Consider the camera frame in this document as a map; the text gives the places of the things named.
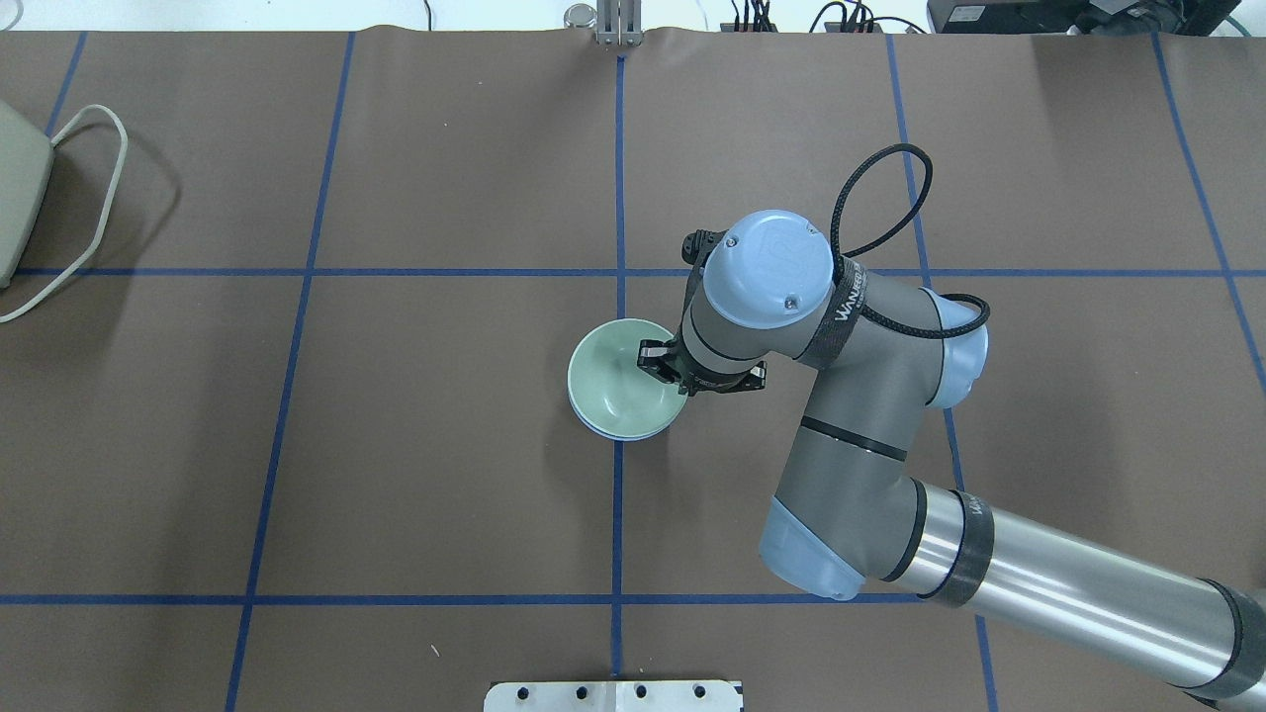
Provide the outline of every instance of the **white background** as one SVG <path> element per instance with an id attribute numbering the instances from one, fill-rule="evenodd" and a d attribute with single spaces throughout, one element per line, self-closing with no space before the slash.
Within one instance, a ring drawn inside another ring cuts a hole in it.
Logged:
<path id="1" fill-rule="evenodd" d="M 553 29 L 576 0 L 430 0 L 437 30 Z M 772 0 L 780 32 L 806 32 L 825 0 Z M 425 29 L 422 0 L 0 0 L 0 27 L 23 6 L 15 30 L 348 30 L 377 24 Z M 879 15 L 927 29 L 927 0 L 866 0 Z M 718 30 L 730 22 L 729 0 L 643 0 L 643 28 Z M 837 20 L 832 9 L 827 19 Z M 1266 0 L 1243 0 L 1234 18 L 1266 35 Z M 890 23 L 889 32 L 901 25 Z M 1223 24 L 1217 34 L 1238 34 Z"/>

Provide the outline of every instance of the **green cup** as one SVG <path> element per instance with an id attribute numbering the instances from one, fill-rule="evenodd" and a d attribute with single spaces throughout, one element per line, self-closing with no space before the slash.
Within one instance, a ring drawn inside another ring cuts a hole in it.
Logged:
<path id="1" fill-rule="evenodd" d="M 567 364 L 567 399 L 589 429 L 632 442 L 668 427 L 686 397 L 637 367 L 643 338 L 667 341 L 672 333 L 643 319 L 606 322 L 580 340 Z"/>

